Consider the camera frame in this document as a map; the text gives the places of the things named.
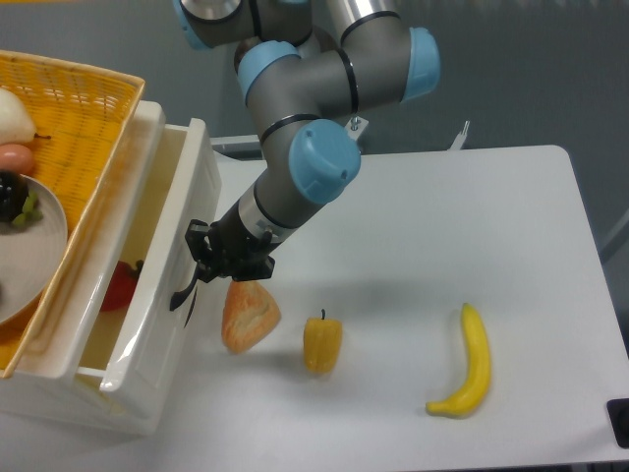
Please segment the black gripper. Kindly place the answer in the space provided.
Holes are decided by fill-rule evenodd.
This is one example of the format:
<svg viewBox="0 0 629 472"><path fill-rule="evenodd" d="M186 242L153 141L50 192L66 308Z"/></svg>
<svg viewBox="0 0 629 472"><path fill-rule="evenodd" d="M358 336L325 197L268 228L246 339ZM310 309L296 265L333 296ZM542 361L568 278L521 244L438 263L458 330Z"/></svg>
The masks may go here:
<svg viewBox="0 0 629 472"><path fill-rule="evenodd" d="M245 227L237 206L232 206L209 226L192 219L185 240L196 263L195 280L208 283L214 277L235 281L269 279L274 271L272 231L253 236Z"/></svg>

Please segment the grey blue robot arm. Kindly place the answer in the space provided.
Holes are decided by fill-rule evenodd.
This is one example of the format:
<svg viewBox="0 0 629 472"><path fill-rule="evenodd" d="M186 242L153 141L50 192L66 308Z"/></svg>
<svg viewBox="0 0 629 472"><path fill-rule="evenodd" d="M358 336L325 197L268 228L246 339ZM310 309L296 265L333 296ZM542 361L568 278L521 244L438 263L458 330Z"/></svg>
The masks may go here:
<svg viewBox="0 0 629 472"><path fill-rule="evenodd" d="M236 43L235 69L265 170L221 219L191 222L194 280L272 275L272 252L357 176L361 154L339 119L432 92L433 36L391 1L332 1L339 38L323 47L309 1L178 1L191 45Z"/></svg>

